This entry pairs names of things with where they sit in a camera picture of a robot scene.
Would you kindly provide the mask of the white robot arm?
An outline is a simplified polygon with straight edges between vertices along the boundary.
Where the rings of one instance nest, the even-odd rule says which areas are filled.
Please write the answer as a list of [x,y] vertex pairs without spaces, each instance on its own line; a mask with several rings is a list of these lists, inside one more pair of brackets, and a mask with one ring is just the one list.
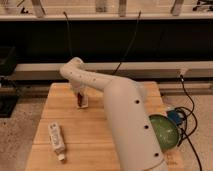
[[122,171],[169,171],[143,99],[145,88],[132,79],[89,72],[72,58],[60,68],[75,93],[86,86],[103,92],[104,110]]

